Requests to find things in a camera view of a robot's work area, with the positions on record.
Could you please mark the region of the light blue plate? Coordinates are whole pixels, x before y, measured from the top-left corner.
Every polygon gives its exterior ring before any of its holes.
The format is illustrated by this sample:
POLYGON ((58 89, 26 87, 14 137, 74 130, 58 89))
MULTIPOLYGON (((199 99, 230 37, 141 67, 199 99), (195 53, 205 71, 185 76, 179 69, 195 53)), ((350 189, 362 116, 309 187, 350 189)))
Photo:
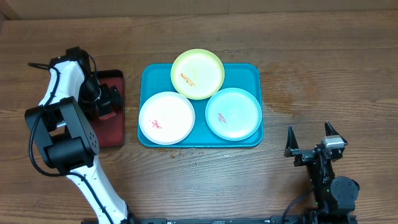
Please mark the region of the light blue plate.
POLYGON ((218 137, 240 141, 258 130, 262 109, 250 92, 241 88, 225 88, 209 99, 205 118, 209 128, 218 137))

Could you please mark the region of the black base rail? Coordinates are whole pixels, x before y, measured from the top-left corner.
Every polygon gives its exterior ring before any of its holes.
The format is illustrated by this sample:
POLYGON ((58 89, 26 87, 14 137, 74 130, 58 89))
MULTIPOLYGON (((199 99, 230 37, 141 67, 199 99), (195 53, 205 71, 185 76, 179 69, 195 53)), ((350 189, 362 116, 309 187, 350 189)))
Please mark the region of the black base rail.
MULTIPOLYGON (((165 218, 135 218, 134 223, 139 224, 280 224, 282 216, 273 215, 269 218, 233 218, 233 219, 181 219, 167 220, 165 218)), ((97 224, 98 220, 86 219, 81 224, 97 224)), ((288 215, 285 217, 284 223, 304 224, 312 223, 309 219, 305 219, 302 215, 288 215)), ((358 224, 355 216, 350 216, 347 221, 326 221, 320 219, 318 223, 350 223, 358 224)))

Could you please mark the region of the yellow-green plate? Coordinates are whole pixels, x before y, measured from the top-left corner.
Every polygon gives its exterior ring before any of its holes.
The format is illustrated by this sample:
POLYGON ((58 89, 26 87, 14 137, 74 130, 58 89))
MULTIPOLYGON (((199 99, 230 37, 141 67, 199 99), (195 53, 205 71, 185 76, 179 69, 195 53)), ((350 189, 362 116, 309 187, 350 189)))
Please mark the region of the yellow-green plate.
POLYGON ((204 100, 220 90, 224 82, 221 60, 205 49, 191 49, 180 54, 172 64, 172 85, 191 100, 204 100))

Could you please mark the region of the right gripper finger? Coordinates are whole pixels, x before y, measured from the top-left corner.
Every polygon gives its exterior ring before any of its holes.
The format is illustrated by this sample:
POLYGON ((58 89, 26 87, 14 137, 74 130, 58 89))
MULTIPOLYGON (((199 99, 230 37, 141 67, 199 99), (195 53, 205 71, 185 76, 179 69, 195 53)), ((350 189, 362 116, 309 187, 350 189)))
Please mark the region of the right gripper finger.
POLYGON ((325 132, 326 136, 335 136, 339 135, 339 133, 333 128, 329 121, 325 122, 325 132))
POLYGON ((288 135, 287 135, 287 143, 285 145, 285 155, 286 156, 294 156, 296 151, 299 151, 299 146, 297 140, 295 138, 294 131, 292 126, 288 128, 288 135))

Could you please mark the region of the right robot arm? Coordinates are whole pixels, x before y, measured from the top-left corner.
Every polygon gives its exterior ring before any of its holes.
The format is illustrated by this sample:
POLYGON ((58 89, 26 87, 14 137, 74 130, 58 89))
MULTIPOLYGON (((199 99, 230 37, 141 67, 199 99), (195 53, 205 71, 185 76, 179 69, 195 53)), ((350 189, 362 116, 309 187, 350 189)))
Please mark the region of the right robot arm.
POLYGON ((294 158, 294 166, 305 166, 311 182, 311 189, 296 198, 285 209, 282 223, 356 223, 350 213, 355 210, 360 186, 348 177, 337 177, 332 163, 343 157, 348 142, 329 123, 325 123, 326 136, 313 149, 300 149, 294 131, 288 128, 284 156, 294 158), (315 208, 306 209, 299 217, 288 218, 288 211, 303 198, 313 194, 315 208))

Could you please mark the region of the white pink plate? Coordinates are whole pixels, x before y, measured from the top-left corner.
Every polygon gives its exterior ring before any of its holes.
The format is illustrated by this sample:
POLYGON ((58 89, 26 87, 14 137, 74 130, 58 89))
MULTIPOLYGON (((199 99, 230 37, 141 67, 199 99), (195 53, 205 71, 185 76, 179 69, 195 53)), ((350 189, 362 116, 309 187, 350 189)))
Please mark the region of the white pink plate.
POLYGON ((164 91, 150 97, 139 112, 139 129, 151 142, 168 146, 183 141, 192 131, 195 110, 183 95, 164 91))

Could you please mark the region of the red green sponge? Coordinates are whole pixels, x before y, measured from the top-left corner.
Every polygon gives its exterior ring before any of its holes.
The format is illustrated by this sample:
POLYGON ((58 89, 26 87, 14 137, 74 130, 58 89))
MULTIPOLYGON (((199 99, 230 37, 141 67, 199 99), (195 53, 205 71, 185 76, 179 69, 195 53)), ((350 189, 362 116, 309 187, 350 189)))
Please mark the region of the red green sponge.
POLYGON ((111 117, 113 117, 113 116, 115 116, 116 115, 116 113, 113 111, 112 113, 109 113, 109 114, 106 114, 106 115, 102 115, 102 116, 100 116, 99 117, 99 120, 106 120, 106 119, 109 119, 109 118, 111 118, 111 117))

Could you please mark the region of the dark red small tray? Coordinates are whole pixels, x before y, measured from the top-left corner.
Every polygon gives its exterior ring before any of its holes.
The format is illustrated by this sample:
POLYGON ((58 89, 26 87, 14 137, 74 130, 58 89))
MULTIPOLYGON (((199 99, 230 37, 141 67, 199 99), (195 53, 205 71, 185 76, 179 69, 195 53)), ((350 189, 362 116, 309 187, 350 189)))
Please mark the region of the dark red small tray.
POLYGON ((98 72, 100 84, 107 84, 109 88, 116 86, 123 99, 123 107, 115 111, 116 115, 106 120, 91 120, 100 148, 121 147, 124 145, 124 78, 120 70, 105 70, 98 72))

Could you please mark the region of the teal plastic tray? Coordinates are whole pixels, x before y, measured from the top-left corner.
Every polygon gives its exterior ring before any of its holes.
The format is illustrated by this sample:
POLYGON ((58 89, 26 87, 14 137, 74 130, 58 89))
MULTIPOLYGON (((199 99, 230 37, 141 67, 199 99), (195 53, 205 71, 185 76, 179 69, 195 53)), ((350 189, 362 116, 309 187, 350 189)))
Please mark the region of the teal plastic tray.
MULTIPOLYGON (((252 94, 258 103, 262 102, 261 82, 259 70, 249 63, 225 63, 224 82, 222 89, 240 88, 252 94)), ((142 72, 141 92, 139 106, 153 95, 164 91, 175 91, 172 85, 170 73, 172 65, 170 63, 154 63, 147 66, 142 72)), ((261 123, 257 131, 250 137, 240 141, 229 141, 218 137, 208 127, 205 119, 205 108, 208 102, 205 100, 192 100, 195 110, 195 124, 191 133, 169 148, 232 148, 232 147, 255 147, 263 139, 264 123, 261 123)))

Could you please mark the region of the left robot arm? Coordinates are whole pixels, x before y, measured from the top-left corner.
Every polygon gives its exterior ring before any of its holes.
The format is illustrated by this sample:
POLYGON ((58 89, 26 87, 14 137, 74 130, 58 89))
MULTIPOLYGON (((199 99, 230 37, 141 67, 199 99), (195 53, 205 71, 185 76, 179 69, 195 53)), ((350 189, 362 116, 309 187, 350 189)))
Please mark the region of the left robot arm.
POLYGON ((97 223, 134 223, 127 203, 116 193, 104 173, 102 147, 124 144, 124 78, 120 70, 98 71, 85 50, 74 47, 49 64, 31 67, 50 73, 45 96, 26 110, 30 130, 29 157, 37 147, 42 160, 56 177, 70 179, 94 210, 97 223))

